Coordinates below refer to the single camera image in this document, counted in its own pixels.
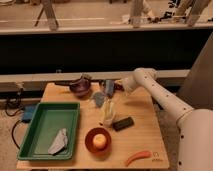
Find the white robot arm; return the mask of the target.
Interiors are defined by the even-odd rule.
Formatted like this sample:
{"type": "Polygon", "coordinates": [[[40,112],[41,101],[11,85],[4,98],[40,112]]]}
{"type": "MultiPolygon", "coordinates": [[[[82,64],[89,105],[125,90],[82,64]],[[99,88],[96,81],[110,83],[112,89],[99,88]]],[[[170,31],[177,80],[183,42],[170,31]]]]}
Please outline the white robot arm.
{"type": "Polygon", "coordinates": [[[213,171],[213,110],[193,108],[161,86],[155,75],[152,68],[136,68],[120,82],[128,94],[145,88],[175,119],[180,130],[177,171],[213,171]]]}

